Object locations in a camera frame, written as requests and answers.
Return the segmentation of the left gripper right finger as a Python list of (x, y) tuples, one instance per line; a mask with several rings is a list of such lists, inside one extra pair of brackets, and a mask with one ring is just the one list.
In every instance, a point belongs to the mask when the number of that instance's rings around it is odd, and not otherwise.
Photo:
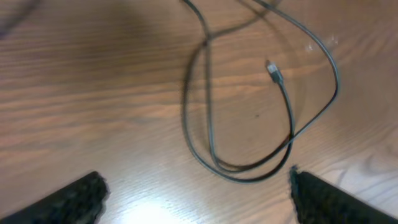
[(317, 176), (292, 167), (291, 198), (300, 224), (397, 224), (393, 218)]

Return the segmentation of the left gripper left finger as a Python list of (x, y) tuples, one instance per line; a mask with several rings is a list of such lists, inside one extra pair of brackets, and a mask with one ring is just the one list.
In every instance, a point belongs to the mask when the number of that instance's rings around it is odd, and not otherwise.
[(95, 224), (104, 213), (108, 194), (105, 179), (94, 171), (2, 218), (1, 224)]

